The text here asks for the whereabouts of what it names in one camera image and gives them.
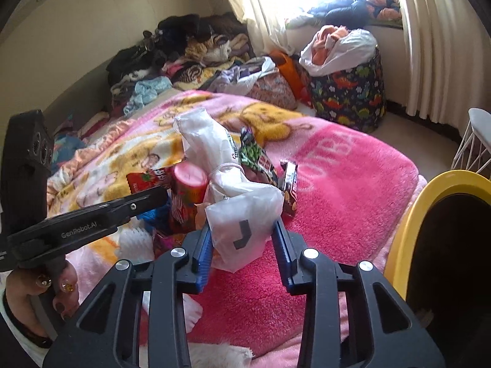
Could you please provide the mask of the left hand painted nails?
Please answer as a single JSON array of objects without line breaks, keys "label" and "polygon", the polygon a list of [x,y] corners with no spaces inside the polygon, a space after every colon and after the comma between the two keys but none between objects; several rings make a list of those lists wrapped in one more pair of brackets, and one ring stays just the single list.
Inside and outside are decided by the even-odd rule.
[{"label": "left hand painted nails", "polygon": [[[35,313],[32,298],[45,293],[51,286],[46,273],[15,269],[7,276],[5,295],[14,322],[28,335],[48,338],[45,327]],[[79,307],[79,290],[76,269],[68,261],[56,280],[59,292],[53,298],[52,308],[63,319],[71,317]]]}]

